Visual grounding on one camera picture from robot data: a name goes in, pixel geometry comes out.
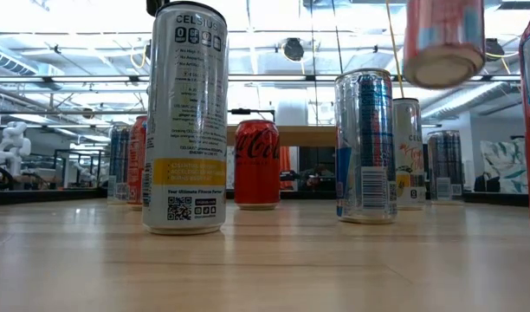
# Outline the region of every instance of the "striped can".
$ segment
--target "striped can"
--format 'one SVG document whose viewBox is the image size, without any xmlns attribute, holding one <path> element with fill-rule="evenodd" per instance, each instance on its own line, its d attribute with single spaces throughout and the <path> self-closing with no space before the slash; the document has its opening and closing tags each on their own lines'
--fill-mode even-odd
<svg viewBox="0 0 530 312">
<path fill-rule="evenodd" d="M 425 204 L 421 107 L 417 99 L 394 100 L 397 208 L 421 210 Z"/>
<path fill-rule="evenodd" d="M 152 233 L 217 231 L 226 213 L 228 44 L 224 17 L 189 1 L 156 15 L 142 221 Z"/>
<path fill-rule="evenodd" d="M 126 204 L 128 201 L 128 141 L 130 127 L 114 126 L 111 129 L 111 159 L 107 182 L 107 203 Z"/>
<path fill-rule="evenodd" d="M 339 76 L 335 84 L 339 219 L 392 223 L 397 188 L 390 73 L 359 69 Z"/>
<path fill-rule="evenodd" d="M 462 142 L 459 131 L 428 134 L 430 198 L 438 204 L 462 202 Z"/>
</svg>

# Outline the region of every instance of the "blue and silver can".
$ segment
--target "blue and silver can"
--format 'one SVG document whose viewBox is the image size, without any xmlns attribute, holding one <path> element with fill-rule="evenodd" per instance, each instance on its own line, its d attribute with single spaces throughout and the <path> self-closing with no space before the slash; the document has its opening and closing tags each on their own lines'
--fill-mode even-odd
<svg viewBox="0 0 530 312">
<path fill-rule="evenodd" d="M 392 223 L 397 187 L 390 73 L 364 68 L 339 76 L 335 84 L 339 219 Z"/>
<path fill-rule="evenodd" d="M 109 204 L 125 204 L 129 196 L 126 178 L 128 176 L 130 127 L 113 127 L 110 136 L 111 159 L 107 182 L 107 202 Z"/>
</svg>

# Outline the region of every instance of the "ceiling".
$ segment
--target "ceiling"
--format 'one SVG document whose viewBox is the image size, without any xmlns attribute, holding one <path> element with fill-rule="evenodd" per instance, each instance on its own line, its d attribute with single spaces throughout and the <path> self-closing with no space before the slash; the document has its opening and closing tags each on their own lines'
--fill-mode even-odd
<svg viewBox="0 0 530 312">
<path fill-rule="evenodd" d="M 200 2 L 218 9 L 226 17 L 229 25 L 229 72 L 232 75 L 339 75 L 363 67 L 386 68 L 396 74 L 384 1 L 314 0 L 313 15 L 310 0 Z M 391 3 L 396 51 L 401 58 L 406 25 L 405 1 Z M 518 69 L 518 56 L 515 53 L 519 47 L 519 36 L 530 18 L 528 3 L 485 0 L 486 37 L 497 38 L 505 54 L 511 55 L 505 61 L 512 74 Z M 38 68 L 37 75 L 148 75 L 149 60 L 145 58 L 144 52 L 151 39 L 152 22 L 153 18 L 145 12 L 143 0 L 0 1 L 0 49 Z M 289 37 L 301 40 L 305 49 L 304 62 L 291 62 L 279 52 Z M 507 70 L 503 62 L 489 62 L 482 74 L 507 74 Z M 15 74 L 0 67 L 2 75 Z M 144 109 L 147 103 L 144 83 L 125 86 L 120 83 L 79 82 L 70 83 L 67 87 L 60 92 L 53 91 L 52 95 L 48 89 L 44 89 L 47 93 L 42 94 L 42 90 L 34 84 L 0 83 L 0 88 L 42 104 L 39 107 L 22 106 L 20 109 L 39 110 L 60 103 L 60 109 L 117 111 L 117 114 L 96 116 L 90 120 L 81 116 L 68 116 L 60 120 L 73 124 L 133 123 L 135 115 L 120 112 Z M 90 92 L 98 88 L 106 89 L 107 92 Z M 274 83 L 231 82 L 230 88 L 233 90 L 229 94 L 230 108 L 266 106 L 269 104 L 267 96 L 260 96 L 273 93 L 276 88 L 315 90 L 313 84 L 305 82 L 288 87 Z M 246 95 L 235 95 L 253 94 L 258 88 L 261 92 L 257 92 L 251 102 L 246 101 Z M 451 94 L 473 94 L 475 90 L 480 90 L 478 88 L 446 91 L 406 88 L 405 95 L 419 98 L 426 113 L 438 109 L 432 115 L 443 118 L 458 113 L 455 109 L 444 110 L 447 104 L 444 99 Z M 120 89 L 126 91 L 112 93 Z M 472 101 L 469 98 L 468 105 L 463 106 L 476 114 L 495 107 L 514 110 L 516 108 L 511 104 L 518 102 L 519 94 L 513 92 L 514 89 L 510 90 L 492 95 L 495 98 L 490 98 L 484 104 L 479 103 L 479 106 L 488 105 L 484 110 L 474 109 L 474 105 L 469 105 Z M 492 90 L 482 91 L 481 95 L 486 99 L 484 95 Z M 317 95 L 320 101 L 333 101 L 333 88 L 322 88 Z M 314 98 L 310 96 L 309 101 L 314 102 Z"/>
</svg>

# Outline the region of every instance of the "yellow label stripe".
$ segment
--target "yellow label stripe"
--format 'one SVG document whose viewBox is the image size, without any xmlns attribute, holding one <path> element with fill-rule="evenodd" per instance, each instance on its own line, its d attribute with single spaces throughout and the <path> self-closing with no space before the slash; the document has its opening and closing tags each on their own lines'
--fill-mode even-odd
<svg viewBox="0 0 530 312">
<path fill-rule="evenodd" d="M 226 184 L 225 161 L 210 159 L 155 159 L 153 161 L 154 185 L 206 185 Z"/>
</svg>

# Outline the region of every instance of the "table surface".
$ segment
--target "table surface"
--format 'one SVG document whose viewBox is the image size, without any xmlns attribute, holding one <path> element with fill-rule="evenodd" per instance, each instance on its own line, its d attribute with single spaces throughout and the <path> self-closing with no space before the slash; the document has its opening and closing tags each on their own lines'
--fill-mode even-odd
<svg viewBox="0 0 530 312">
<path fill-rule="evenodd" d="M 105 200 L 0 206 L 0 311 L 530 312 L 527 209 L 343 224 L 333 201 L 229 204 L 221 231 L 145 232 Z"/>
</svg>

